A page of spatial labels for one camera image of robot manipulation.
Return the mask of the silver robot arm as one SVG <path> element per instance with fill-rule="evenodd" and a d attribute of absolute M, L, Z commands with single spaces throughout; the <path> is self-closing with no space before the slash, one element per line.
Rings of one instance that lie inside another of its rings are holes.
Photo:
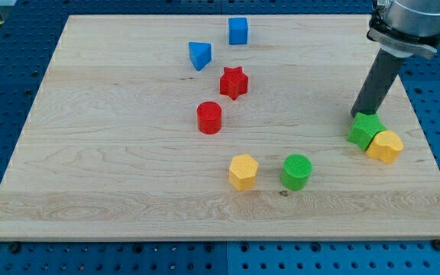
<path fill-rule="evenodd" d="M 367 39 L 380 45 L 351 115 L 377 113 L 404 61 L 428 60 L 440 45 L 440 0 L 375 0 Z"/>

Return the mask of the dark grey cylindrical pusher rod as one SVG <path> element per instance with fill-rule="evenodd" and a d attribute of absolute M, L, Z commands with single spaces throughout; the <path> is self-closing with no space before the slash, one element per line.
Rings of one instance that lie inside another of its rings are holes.
<path fill-rule="evenodd" d="M 389 92 L 404 58 L 395 57 L 383 49 L 379 49 L 361 87 L 360 92 L 351 108 L 351 116 L 357 113 L 374 115 L 377 113 L 387 93 Z"/>

